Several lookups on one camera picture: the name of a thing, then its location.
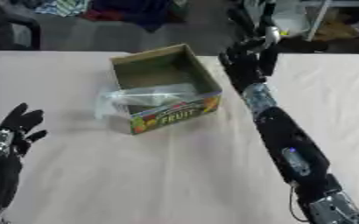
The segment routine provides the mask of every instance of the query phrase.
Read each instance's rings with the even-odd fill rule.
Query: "fruit box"
[[[111,59],[117,89],[150,88],[191,83],[195,95],[163,106],[115,105],[128,115],[132,134],[217,110],[222,89],[197,60],[188,45],[174,45]]]

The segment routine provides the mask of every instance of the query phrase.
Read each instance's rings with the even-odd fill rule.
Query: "plastic wrap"
[[[192,100],[197,95],[190,83],[180,83],[155,87],[137,87],[110,91],[103,89],[98,95],[95,116],[104,115],[129,117],[128,105],[159,107],[170,103]]]

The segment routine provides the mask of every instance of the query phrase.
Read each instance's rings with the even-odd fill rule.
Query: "white tablecloth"
[[[217,112],[130,136],[93,117],[118,54],[0,52],[0,121],[28,102],[50,132],[25,159],[14,223],[297,223],[289,187],[215,57],[200,59],[223,88]],[[269,85],[359,205],[359,56],[281,55]]]

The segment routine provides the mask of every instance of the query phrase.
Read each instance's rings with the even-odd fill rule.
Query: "cable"
[[[290,188],[290,199],[289,199],[289,210],[290,213],[292,214],[292,217],[294,217],[295,220],[300,221],[300,222],[309,222],[309,220],[302,220],[300,218],[298,218],[298,216],[294,213],[294,210],[292,209],[292,195],[294,194],[294,187],[292,186]]]

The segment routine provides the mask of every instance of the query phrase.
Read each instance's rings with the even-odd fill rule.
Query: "fruit illustration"
[[[209,97],[204,100],[204,111],[203,113],[207,113],[211,111],[212,109],[215,109],[219,103],[219,96]]]
[[[145,127],[145,125],[139,125],[139,126],[136,126],[134,130],[136,133],[141,133],[141,132],[145,131],[146,129],[147,128]]]
[[[157,120],[156,119],[151,119],[146,124],[147,124],[147,127],[155,126],[157,124]]]
[[[136,133],[141,133],[147,129],[141,116],[134,117],[131,121],[131,125]]]

